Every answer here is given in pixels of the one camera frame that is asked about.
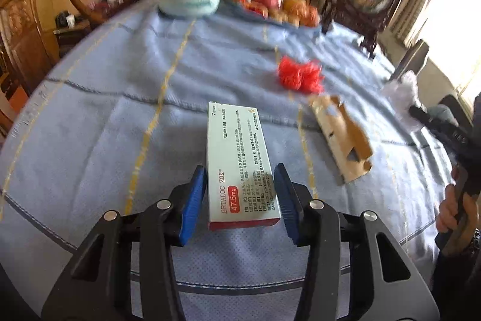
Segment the blue gripper pad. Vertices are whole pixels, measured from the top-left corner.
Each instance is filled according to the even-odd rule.
[[[172,245],[184,246],[194,233],[206,188],[207,170],[198,165],[188,184],[172,190],[169,200],[173,204],[173,211],[167,225]]]
[[[283,163],[279,163],[274,169],[274,189],[276,190],[277,199],[279,200],[282,219],[286,226],[287,235],[292,239],[294,244],[299,241],[299,224],[302,207],[296,205],[296,192],[294,185],[290,181],[286,168]]]

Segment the red pom-pom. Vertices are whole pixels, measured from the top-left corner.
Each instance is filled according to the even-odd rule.
[[[321,69],[321,65],[316,62],[299,64],[285,55],[278,67],[280,83],[287,89],[303,93],[322,93],[324,88],[321,81],[324,77],[320,75]]]

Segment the red dosage label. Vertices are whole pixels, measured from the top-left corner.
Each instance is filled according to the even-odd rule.
[[[239,204],[239,190],[237,187],[228,187],[227,192],[229,195],[229,210],[232,213],[241,212]]]

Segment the white tissue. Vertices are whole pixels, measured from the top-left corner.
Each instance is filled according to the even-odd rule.
[[[423,125],[411,117],[409,107],[418,104],[418,80],[412,71],[408,71],[401,77],[401,81],[393,80],[382,89],[384,96],[388,98],[396,113],[396,118],[406,128],[407,132],[416,132]]]

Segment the pile of fruit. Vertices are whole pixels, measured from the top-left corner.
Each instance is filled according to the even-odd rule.
[[[274,21],[289,22],[292,25],[315,28],[319,25],[317,9],[305,0],[234,0],[247,10],[272,18]]]

